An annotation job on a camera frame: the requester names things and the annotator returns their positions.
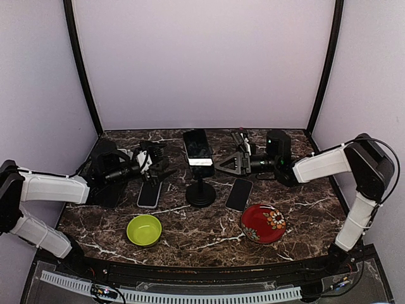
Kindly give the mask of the black left frame post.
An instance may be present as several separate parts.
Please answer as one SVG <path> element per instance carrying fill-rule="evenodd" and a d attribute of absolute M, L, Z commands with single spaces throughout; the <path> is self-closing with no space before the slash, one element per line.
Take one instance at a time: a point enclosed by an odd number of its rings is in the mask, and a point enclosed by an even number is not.
<path fill-rule="evenodd" d="M 75 22 L 75 14 L 73 11 L 73 1 L 63 0 L 63 9 L 65 12 L 65 20 L 68 29 L 68 35 L 70 39 L 70 45 L 73 53 L 73 58 L 75 61 L 75 66 L 77 69 L 77 74 L 79 77 L 82 92 L 84 94 L 87 109 L 89 111 L 94 130 L 98 136 L 102 135 L 104 130 L 99 118 L 96 104 L 91 92 L 90 83 L 87 77 L 87 71 L 85 68 L 84 59 L 82 56 L 82 50 L 80 48 L 80 42 L 78 37 L 77 26 Z"/>

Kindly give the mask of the lime green bowl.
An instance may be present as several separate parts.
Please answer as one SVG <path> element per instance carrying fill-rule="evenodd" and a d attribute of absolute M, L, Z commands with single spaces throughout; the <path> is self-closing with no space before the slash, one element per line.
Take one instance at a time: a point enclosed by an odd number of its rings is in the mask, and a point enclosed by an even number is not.
<path fill-rule="evenodd" d="M 152 246 L 156 244 L 162 233 L 162 225 L 153 215 L 138 215 L 127 225 L 128 239 L 137 246 Z"/>

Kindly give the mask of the black right frame post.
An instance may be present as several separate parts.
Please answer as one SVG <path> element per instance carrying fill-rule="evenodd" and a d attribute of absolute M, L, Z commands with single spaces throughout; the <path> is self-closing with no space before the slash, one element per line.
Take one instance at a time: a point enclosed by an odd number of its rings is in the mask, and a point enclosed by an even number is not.
<path fill-rule="evenodd" d="M 330 37 L 328 40 L 327 52 L 325 55 L 325 61 L 323 64 L 323 69 L 320 77 L 318 90 L 316 92 L 313 109 L 311 111 L 309 121 L 306 127 L 306 133 L 308 134 L 308 137 L 311 137 L 313 135 L 316 123 L 320 116 L 323 100 L 325 98 L 325 94 L 327 91 L 328 81 L 330 78 L 330 74 L 332 72 L 333 61 L 335 58 L 335 52 L 339 40 L 343 10 L 344 10 L 344 0 L 336 0 L 333 11 L 332 25 L 330 29 Z"/>

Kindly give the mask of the red floral plate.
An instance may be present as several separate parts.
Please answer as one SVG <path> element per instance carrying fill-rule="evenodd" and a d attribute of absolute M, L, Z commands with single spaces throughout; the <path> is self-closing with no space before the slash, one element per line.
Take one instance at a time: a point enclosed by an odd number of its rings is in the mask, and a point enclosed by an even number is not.
<path fill-rule="evenodd" d="M 248 207 L 240 218 L 242 232 L 250 241 L 271 244 L 278 241 L 287 230 L 284 214 L 265 204 Z"/>

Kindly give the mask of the black frame post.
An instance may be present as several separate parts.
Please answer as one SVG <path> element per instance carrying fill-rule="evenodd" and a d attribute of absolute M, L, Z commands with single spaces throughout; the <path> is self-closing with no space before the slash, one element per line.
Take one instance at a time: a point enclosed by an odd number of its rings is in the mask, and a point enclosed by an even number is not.
<path fill-rule="evenodd" d="M 308 134 L 308 137 L 311 137 L 313 135 L 316 123 L 320 116 L 323 100 L 325 98 L 325 94 L 327 91 L 328 81 L 330 78 L 330 74 L 332 72 L 333 61 L 335 58 L 335 52 L 339 40 L 343 10 L 344 10 L 344 0 L 336 0 L 333 11 L 332 25 L 330 29 L 330 37 L 328 40 L 327 52 L 325 55 L 325 61 L 323 64 L 323 69 L 320 77 L 318 90 L 316 92 L 313 109 L 311 111 L 309 121 L 306 127 L 306 133 Z"/>
<path fill-rule="evenodd" d="M 73 11 L 73 1 L 63 0 L 63 9 L 65 12 L 65 20 L 68 29 L 68 35 L 70 39 L 70 45 L 73 53 L 73 58 L 75 61 L 75 66 L 77 69 L 77 74 L 79 77 L 82 92 L 84 94 L 87 109 L 89 111 L 94 130 L 98 136 L 102 135 L 104 130 L 99 118 L 96 104 L 91 92 L 90 83 L 87 77 L 87 71 L 85 68 L 84 59 L 82 56 L 82 50 L 80 48 L 80 42 L 78 37 L 77 26 L 75 22 L 75 14 Z"/>

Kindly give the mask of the phone in clear case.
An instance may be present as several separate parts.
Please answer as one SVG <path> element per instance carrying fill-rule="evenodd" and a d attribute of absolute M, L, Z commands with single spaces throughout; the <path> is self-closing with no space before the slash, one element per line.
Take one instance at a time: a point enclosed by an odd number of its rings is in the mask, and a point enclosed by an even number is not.
<path fill-rule="evenodd" d="M 237 212 L 243 212 L 252 191 L 253 183 L 249 180 L 236 179 L 226 200 L 225 206 Z"/>

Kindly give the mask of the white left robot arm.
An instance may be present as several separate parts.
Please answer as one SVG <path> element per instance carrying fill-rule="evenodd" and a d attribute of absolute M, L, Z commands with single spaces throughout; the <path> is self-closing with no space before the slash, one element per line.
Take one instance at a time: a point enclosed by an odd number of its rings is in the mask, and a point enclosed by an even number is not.
<path fill-rule="evenodd" d="M 6 160 L 1 165 L 1 233 L 51 253 L 74 275 L 84 276 L 89 261 L 76 240 L 32 215 L 24 204 L 62 202 L 114 209 L 130 180 L 156 186 L 174 173 L 167 169 L 164 148 L 161 142 L 141 141 L 134 149 L 121 149 L 103 140 L 73 175 L 36 172 Z"/>

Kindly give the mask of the purple phone dark screen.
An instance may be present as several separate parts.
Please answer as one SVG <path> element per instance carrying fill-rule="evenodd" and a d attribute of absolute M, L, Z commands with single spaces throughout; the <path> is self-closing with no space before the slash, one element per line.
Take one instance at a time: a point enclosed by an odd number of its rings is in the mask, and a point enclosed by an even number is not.
<path fill-rule="evenodd" d="M 93 203 L 103 208 L 115 209 L 125 187 L 124 184 L 104 186 L 93 193 Z"/>

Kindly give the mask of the black front rail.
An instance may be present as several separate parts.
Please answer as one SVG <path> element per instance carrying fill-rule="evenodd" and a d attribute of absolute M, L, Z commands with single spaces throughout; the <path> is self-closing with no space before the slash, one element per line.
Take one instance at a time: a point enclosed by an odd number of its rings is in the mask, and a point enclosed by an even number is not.
<path fill-rule="evenodd" d="M 311 284 L 321 278 L 357 270 L 354 250 L 343 261 L 331 258 L 327 247 L 297 241 L 258 244 L 246 239 L 206 245 L 165 245 L 108 250 L 84 246 L 85 279 L 115 286 L 139 282 L 167 284 L 225 284 L 254 281 Z"/>

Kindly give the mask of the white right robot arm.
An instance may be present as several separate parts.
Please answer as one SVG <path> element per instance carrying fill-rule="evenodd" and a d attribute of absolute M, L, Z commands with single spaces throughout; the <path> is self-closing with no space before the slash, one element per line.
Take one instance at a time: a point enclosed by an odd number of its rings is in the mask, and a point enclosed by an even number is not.
<path fill-rule="evenodd" d="M 316 179 L 350 173 L 356 195 L 344 224 L 323 260 L 327 274 L 347 265 L 349 252 L 370 229 L 378 209 L 399 182 L 401 168 L 395 151 L 385 142 L 361 133 L 334 147 L 293 159 L 291 138 L 282 130 L 269 130 L 266 151 L 256 154 L 254 144 L 242 131 L 232 132 L 237 150 L 215 163 L 215 169 L 238 176 L 271 172 L 277 182 L 294 187 Z"/>

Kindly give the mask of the black pole phone stand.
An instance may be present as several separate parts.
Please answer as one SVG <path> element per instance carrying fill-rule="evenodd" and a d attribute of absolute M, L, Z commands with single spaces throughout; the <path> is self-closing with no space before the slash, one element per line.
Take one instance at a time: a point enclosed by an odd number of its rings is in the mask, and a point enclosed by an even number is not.
<path fill-rule="evenodd" d="M 195 182 L 186 187 L 186 202 L 196 208 L 206 208 L 212 205 L 216 199 L 214 187 L 204 182 L 202 177 L 193 175 L 192 178 Z"/>

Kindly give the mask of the black phone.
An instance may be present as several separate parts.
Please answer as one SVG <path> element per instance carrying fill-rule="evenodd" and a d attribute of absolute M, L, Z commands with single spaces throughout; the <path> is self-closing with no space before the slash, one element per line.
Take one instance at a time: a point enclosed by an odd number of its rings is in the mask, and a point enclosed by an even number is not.
<path fill-rule="evenodd" d="M 215 174 L 212 151 L 204 129 L 183 133 L 186 160 L 193 179 L 204 179 Z"/>

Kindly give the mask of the lavender phone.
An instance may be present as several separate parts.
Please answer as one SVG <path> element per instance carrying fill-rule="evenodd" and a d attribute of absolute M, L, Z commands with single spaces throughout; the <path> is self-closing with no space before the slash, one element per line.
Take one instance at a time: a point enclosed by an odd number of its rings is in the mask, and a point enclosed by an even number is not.
<path fill-rule="evenodd" d="M 162 183 L 152 185 L 144 182 L 141 186 L 137 199 L 137 207 L 146 209 L 155 209 L 158 205 Z"/>

